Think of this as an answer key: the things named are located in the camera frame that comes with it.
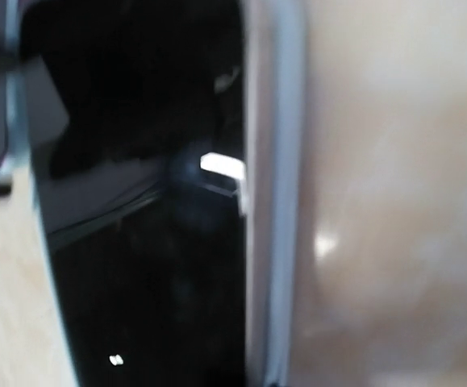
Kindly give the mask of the black phone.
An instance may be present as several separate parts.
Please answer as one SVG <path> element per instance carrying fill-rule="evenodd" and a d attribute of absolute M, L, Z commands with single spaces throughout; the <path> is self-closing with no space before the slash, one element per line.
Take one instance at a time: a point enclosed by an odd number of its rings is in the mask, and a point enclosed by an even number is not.
<path fill-rule="evenodd" d="M 35 151 L 48 260 L 80 386 L 243 386 L 237 1 L 35 1 L 23 63 L 67 114 Z"/>

